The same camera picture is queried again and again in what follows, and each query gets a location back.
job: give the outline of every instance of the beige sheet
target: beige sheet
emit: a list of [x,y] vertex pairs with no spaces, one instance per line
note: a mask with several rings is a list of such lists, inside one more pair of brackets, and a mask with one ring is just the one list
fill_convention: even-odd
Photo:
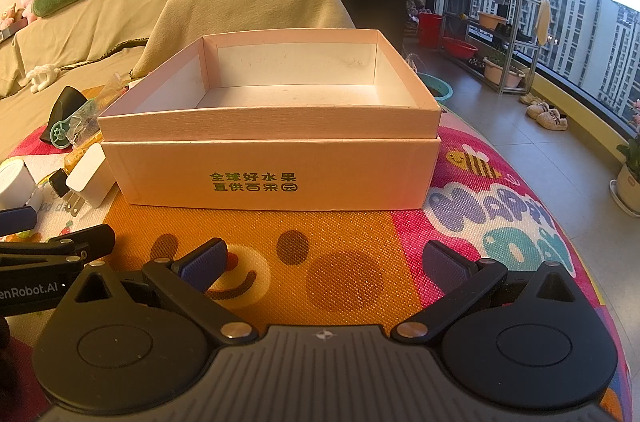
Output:
[[0,98],[36,65],[98,59],[121,41],[148,38],[166,2],[82,0],[19,30],[0,44]]
[[82,91],[104,85],[114,72],[129,72],[140,58],[144,47],[126,48],[103,61],[78,67],[66,72],[49,88],[32,94],[24,88],[17,94],[0,101],[0,161],[34,129],[49,120],[51,108],[65,86]]
[[353,27],[340,0],[168,0],[132,77],[207,34],[264,28]]

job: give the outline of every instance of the colorful mat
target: colorful mat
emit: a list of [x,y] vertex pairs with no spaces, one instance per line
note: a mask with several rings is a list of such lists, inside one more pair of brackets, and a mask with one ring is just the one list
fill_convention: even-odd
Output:
[[[422,272],[422,248],[431,239],[467,258],[488,256],[514,270],[533,271],[545,259],[561,261],[618,346],[618,370],[602,405],[617,420],[631,422],[630,376],[619,337],[570,241],[535,193],[473,129],[444,113],[438,132],[442,148],[420,210],[158,208],[128,205],[114,188],[99,209],[85,206],[72,219],[46,187],[40,221],[22,237],[45,240],[105,222],[116,232],[109,263],[117,270],[139,269],[159,256],[180,258],[211,237],[221,237],[229,249],[228,267],[208,295],[261,330],[268,324],[368,323],[389,330],[442,296]],[[39,177],[59,167],[63,155],[28,157],[47,151],[36,138],[34,132],[12,155],[27,155],[23,158]],[[47,319],[47,314],[17,316],[10,320],[12,333],[28,348]],[[29,370],[24,376],[21,388],[31,391],[31,405],[41,409],[44,399],[40,404],[33,400],[37,386]]]

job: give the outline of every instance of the red bucket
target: red bucket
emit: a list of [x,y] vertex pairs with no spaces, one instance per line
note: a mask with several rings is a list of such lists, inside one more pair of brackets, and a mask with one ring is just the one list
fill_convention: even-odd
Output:
[[432,12],[418,14],[418,45],[427,48],[438,46],[442,16]]

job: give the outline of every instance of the shoe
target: shoe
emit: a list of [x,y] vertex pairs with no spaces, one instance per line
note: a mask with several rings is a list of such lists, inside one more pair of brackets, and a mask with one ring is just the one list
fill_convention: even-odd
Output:
[[525,96],[520,96],[520,102],[526,105],[539,105],[542,103],[542,99],[529,92]]
[[536,118],[539,125],[546,129],[554,129],[557,131],[565,131],[568,127],[566,115],[560,113],[558,109],[552,108],[548,112],[540,113]]
[[511,37],[511,32],[513,31],[513,25],[497,24],[495,26],[495,31],[508,40]]
[[531,36],[527,36],[524,32],[521,32],[520,29],[516,31],[516,40],[517,41],[526,41],[527,43],[531,43],[533,38]]
[[545,113],[552,109],[553,108],[548,103],[542,101],[542,103],[537,105],[529,105],[527,107],[527,115],[531,117],[531,119],[536,119],[540,113]]

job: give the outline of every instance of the white power adapter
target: white power adapter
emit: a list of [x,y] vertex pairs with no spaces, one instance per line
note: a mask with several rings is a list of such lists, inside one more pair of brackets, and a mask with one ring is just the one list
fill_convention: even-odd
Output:
[[67,187],[94,209],[100,206],[115,182],[99,142],[89,147],[66,178]]

